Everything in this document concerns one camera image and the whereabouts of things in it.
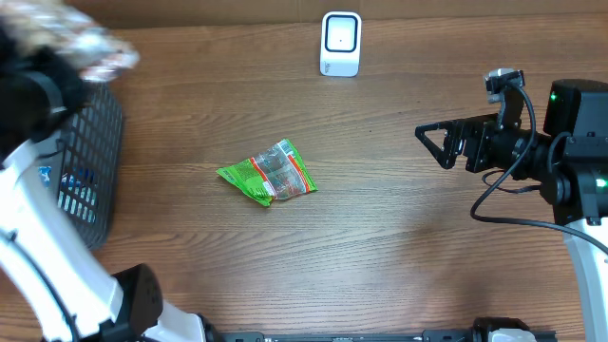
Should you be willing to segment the mint green wipes packet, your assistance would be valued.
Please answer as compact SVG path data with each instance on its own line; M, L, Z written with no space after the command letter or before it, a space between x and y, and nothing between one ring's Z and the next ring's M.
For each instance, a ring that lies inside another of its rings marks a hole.
M95 222L97 204L97 193L90 188L77 186L59 191L58 206L86 223Z

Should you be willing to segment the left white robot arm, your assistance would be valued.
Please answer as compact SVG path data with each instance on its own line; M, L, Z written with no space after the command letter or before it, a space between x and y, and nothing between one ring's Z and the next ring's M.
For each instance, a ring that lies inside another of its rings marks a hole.
M1 268L46 341L220 341L162 296L151 268L109 274L39 178L35 144L84 109L89 87L48 47L30 57L1 29Z

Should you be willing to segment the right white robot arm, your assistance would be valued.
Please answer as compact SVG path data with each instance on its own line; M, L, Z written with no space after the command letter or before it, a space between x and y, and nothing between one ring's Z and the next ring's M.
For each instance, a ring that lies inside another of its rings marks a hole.
M481 195L470 215L484 222L548 228L564 235L575 267L585 338L607 338L607 85L562 79L550 89L545 122L536 114L519 71L485 80L494 114L419 125L416 138L445 169L466 157L471 173L537 181L535 191L548 202L552 222L481 216Z

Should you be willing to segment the beige nut snack pouch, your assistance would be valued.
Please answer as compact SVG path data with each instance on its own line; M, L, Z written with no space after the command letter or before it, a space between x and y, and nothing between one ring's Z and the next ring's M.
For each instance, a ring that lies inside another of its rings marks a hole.
M63 1L1 0L1 29L20 55L49 48L91 83L110 82L140 60L132 45Z

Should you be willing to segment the blue Oreo cookie packet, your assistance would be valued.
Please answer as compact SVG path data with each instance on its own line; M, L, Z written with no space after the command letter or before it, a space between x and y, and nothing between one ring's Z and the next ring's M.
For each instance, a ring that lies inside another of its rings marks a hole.
M81 192L86 193L89 185L84 180L78 180L74 175L67 171L55 170L52 166L43 165L38 167L38 174L42 184L46 188L53 188L57 192L62 192L65 188L67 191L73 191L76 194Z

